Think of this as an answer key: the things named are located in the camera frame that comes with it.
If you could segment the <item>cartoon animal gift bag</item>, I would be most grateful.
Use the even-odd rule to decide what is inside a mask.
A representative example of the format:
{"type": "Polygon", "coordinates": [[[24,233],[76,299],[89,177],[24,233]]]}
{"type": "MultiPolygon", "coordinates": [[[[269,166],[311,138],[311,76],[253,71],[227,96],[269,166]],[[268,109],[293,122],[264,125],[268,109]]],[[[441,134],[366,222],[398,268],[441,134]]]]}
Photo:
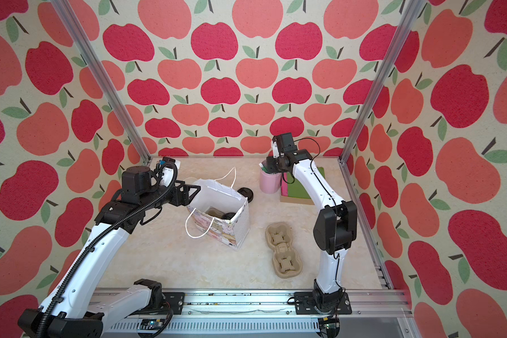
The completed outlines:
{"type": "Polygon", "coordinates": [[[211,237],[237,251],[250,231],[249,200],[235,189],[237,169],[219,179],[197,179],[184,229],[192,239],[211,237]]]}

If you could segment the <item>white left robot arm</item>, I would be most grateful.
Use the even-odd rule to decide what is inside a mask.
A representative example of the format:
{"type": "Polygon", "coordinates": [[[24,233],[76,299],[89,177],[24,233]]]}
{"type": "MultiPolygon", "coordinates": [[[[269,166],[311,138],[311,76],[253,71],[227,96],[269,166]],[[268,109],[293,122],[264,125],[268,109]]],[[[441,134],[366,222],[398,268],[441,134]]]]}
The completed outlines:
{"type": "Polygon", "coordinates": [[[156,337],[169,325],[174,311],[161,283],[140,279],[100,306],[90,300],[118,249],[138,225],[146,225],[148,210],[163,205],[187,206],[201,187],[177,178],[179,163],[164,158],[155,169],[130,167],[121,188],[98,213],[82,250],[49,296],[38,308],[26,309],[18,326],[29,337],[100,337],[130,315],[163,315],[151,334],[156,337]]]}

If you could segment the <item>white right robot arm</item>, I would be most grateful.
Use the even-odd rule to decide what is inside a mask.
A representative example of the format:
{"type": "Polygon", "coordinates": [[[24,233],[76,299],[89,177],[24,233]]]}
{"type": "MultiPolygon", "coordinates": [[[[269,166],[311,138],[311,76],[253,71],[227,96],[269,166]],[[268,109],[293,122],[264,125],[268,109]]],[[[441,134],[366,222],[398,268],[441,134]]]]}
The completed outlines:
{"type": "Polygon", "coordinates": [[[357,237],[356,204],[332,189],[318,170],[314,157],[295,145],[291,133],[274,136],[272,152],[266,158],[269,173],[291,174],[319,210],[313,237],[321,250],[321,260],[314,280],[313,299],[318,312],[331,313],[344,297],[344,258],[357,237]]]}

